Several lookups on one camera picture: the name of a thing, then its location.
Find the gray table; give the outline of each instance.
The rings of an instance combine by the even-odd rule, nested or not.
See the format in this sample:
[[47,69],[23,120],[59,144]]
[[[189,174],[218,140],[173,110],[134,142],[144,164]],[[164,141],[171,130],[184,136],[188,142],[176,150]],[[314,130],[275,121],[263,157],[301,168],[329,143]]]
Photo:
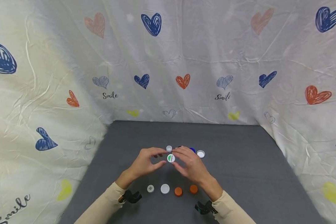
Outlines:
[[[127,121],[110,125],[59,223],[78,219],[130,166],[141,148],[167,145],[204,150],[202,160],[209,172],[257,224],[324,223],[275,141],[262,127]],[[159,190],[164,183],[171,188],[168,195]],[[154,193],[147,192],[149,184],[156,188]],[[212,214],[200,215],[194,209],[197,201],[205,203],[208,197],[201,189],[191,195],[191,184],[167,163],[130,186],[143,198],[136,204],[126,203],[109,223],[217,223]],[[180,198],[174,195],[177,186],[183,189]]]

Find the white bottle cap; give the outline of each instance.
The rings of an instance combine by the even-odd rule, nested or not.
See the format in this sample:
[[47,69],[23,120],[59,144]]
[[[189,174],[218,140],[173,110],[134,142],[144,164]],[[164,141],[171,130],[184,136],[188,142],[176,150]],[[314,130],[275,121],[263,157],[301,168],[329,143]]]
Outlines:
[[163,184],[162,186],[161,186],[161,193],[162,194],[164,194],[164,195],[166,195],[166,194],[168,194],[169,193],[169,185],[168,184]]
[[166,147],[167,152],[171,152],[172,149],[173,149],[172,146],[167,146],[167,147]]
[[152,193],[152,192],[154,191],[154,187],[153,187],[153,185],[149,185],[149,186],[147,187],[147,191],[148,191],[148,193]]
[[205,152],[203,150],[198,150],[197,155],[199,156],[199,158],[204,158]]
[[175,161],[175,156],[173,154],[169,154],[167,156],[167,160],[168,162],[173,163]]

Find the cap label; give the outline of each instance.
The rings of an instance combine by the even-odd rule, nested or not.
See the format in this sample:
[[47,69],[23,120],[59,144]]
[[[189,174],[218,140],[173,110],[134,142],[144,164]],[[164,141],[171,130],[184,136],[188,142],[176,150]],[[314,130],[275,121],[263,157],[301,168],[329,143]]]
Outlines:
[[168,160],[168,162],[173,163],[174,160],[175,160],[174,155],[173,154],[169,154],[168,157],[167,157],[167,160]]

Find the red heart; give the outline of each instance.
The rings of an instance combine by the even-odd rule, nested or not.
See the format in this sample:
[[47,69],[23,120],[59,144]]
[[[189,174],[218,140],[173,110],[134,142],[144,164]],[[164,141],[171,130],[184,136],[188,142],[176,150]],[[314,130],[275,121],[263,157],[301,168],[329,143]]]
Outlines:
[[315,86],[308,86],[305,90],[305,97],[307,100],[307,104],[320,104],[326,100],[328,100],[332,96],[330,91],[323,91],[321,93],[317,93],[317,88]]
[[66,100],[67,104],[69,104],[70,106],[73,106],[73,107],[79,107],[78,100],[76,99],[73,92],[71,90],[69,90],[68,92],[69,92],[71,98],[67,98],[67,100]]
[[92,19],[85,17],[85,25],[92,33],[103,39],[105,32],[105,18],[102,13],[97,12],[94,20],[95,21],[92,21]]
[[270,8],[266,10],[263,16],[261,16],[260,12],[256,13],[251,19],[251,26],[255,33],[259,35],[264,27],[269,23],[271,17],[274,14],[274,9]]
[[189,81],[190,81],[190,75],[189,75],[189,74],[186,74],[186,75],[184,76],[184,80],[183,80],[182,77],[177,76],[177,77],[175,78],[175,81],[177,82],[177,84],[178,84],[180,87],[182,87],[182,89],[185,90],[185,88],[187,88],[187,86],[188,86],[188,84],[189,84]]

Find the yellow heart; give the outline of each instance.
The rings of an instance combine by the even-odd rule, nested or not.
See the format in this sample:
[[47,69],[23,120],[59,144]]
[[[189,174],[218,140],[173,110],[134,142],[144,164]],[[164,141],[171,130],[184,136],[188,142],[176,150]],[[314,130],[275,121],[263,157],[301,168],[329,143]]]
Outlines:
[[240,115],[240,111],[237,111],[235,114],[229,113],[228,114],[228,118],[230,120],[238,120],[239,119],[239,115]]
[[138,117],[139,110],[132,110],[132,111],[127,110],[127,113],[128,113],[129,115],[131,115],[132,117]]
[[61,188],[62,190],[57,196],[58,201],[65,200],[72,193],[72,186],[66,179],[61,182]]
[[336,185],[331,182],[326,182],[321,189],[325,198],[336,204]]

